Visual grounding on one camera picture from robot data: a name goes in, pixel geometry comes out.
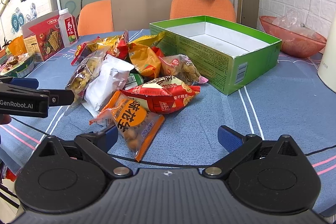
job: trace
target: pink stripe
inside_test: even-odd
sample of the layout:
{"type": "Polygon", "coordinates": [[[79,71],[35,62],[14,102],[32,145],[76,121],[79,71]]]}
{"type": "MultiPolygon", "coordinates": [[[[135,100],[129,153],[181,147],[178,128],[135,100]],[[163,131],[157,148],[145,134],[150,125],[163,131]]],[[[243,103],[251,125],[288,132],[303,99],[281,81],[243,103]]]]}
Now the pink stripe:
{"type": "Polygon", "coordinates": [[[35,143],[40,144],[41,142],[38,141],[37,139],[27,135],[26,133],[23,133],[21,130],[17,129],[16,127],[12,126],[11,124],[8,124],[12,129],[15,129],[18,133],[21,133],[22,135],[26,136],[27,138],[31,139],[32,141],[34,141],[35,143]]]}
{"type": "Polygon", "coordinates": [[[14,138],[18,139],[21,143],[24,143],[26,146],[30,147],[32,150],[35,150],[35,147],[33,147],[32,145],[30,145],[29,143],[25,142],[23,139],[20,139],[19,137],[17,137],[13,132],[10,132],[7,128],[5,128],[4,126],[1,126],[4,130],[6,130],[10,135],[12,135],[14,138]]]}
{"type": "Polygon", "coordinates": [[[333,170],[336,167],[336,164],[322,171],[317,172],[318,175],[322,175],[330,170],[333,170]]]}
{"type": "Polygon", "coordinates": [[[319,165],[326,164],[326,163],[328,163],[328,162],[330,162],[330,161],[332,161],[334,159],[336,159],[336,156],[333,156],[333,157],[331,157],[331,158],[329,158],[327,160],[320,161],[319,163],[313,164],[313,167],[317,167],[319,165]]]}

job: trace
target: gray ridged panel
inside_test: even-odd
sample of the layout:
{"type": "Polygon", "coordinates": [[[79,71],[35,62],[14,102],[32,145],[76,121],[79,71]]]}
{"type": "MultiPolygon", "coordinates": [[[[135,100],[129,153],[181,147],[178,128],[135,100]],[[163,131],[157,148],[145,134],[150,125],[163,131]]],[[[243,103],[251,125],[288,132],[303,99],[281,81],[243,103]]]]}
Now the gray ridged panel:
{"type": "Polygon", "coordinates": [[[93,205],[66,215],[26,212],[14,224],[323,224],[306,211],[272,216],[235,200],[224,183],[197,169],[140,169],[112,183],[93,205]]]}

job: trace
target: bottle label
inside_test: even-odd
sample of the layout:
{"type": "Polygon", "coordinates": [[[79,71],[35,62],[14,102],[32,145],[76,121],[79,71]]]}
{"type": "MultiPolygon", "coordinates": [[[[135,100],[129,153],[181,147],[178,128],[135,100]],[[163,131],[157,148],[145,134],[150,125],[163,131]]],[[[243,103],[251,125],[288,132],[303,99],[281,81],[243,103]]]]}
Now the bottle label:
{"type": "Polygon", "coordinates": [[[70,44],[73,44],[77,41],[73,19],[72,17],[69,17],[69,18],[66,18],[64,21],[65,21],[65,27],[67,29],[69,42],[70,44]]]}

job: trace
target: red cracker box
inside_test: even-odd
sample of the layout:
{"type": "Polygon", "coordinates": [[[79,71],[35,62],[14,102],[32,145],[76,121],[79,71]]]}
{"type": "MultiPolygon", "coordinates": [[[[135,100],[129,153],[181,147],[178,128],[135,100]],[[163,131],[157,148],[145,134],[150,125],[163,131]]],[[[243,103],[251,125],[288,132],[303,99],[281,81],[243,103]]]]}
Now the red cracker box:
{"type": "MultiPolygon", "coordinates": [[[[57,10],[22,26],[27,51],[34,53],[35,61],[45,61],[64,48],[58,18],[57,10]]],[[[77,33],[75,24],[73,28],[73,31],[77,33]]]]}

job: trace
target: metal screw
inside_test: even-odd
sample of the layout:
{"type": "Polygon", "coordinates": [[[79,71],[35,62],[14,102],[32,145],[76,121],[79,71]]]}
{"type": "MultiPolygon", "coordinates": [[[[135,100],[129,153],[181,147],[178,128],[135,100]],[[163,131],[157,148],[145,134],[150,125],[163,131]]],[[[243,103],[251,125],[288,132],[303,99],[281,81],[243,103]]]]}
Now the metal screw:
{"type": "Polygon", "coordinates": [[[129,169],[127,167],[117,167],[113,169],[113,173],[115,173],[118,176],[124,176],[129,173],[129,169]]]}
{"type": "Polygon", "coordinates": [[[205,169],[205,173],[207,173],[210,176],[216,176],[222,173],[222,170],[219,167],[211,166],[205,169]]]}

